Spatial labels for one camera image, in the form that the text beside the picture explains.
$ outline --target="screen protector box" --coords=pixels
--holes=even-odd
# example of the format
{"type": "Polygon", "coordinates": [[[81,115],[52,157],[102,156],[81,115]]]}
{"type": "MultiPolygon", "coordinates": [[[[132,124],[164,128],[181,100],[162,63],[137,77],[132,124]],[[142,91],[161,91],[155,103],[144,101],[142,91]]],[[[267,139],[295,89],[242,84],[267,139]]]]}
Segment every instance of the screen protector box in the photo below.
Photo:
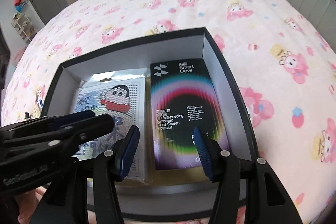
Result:
{"type": "Polygon", "coordinates": [[[203,59],[151,64],[151,100],[156,170],[201,165],[194,144],[196,126],[228,149],[221,109],[203,59]]]}

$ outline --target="cardboard box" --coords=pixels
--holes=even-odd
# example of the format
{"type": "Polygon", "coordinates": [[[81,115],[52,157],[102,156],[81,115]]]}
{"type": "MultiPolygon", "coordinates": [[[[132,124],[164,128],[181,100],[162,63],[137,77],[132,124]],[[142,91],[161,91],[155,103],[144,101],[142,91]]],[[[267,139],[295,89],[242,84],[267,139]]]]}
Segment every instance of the cardboard box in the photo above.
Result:
{"type": "MultiPolygon", "coordinates": [[[[60,64],[41,115],[68,114],[80,81],[89,80],[93,74],[149,68],[152,63],[193,58],[202,58],[209,71],[223,115],[230,151],[241,159],[251,160],[257,154],[257,144],[243,98],[222,53],[206,28],[135,38],[60,64]]],[[[245,187],[246,183],[241,182],[241,199],[246,196],[245,187]]],[[[205,181],[203,170],[196,167],[157,171],[153,173],[153,183],[149,186],[120,185],[116,188],[124,217],[139,221],[174,222],[209,217],[217,184],[205,181]]],[[[92,205],[90,189],[88,204],[92,205]]]]}

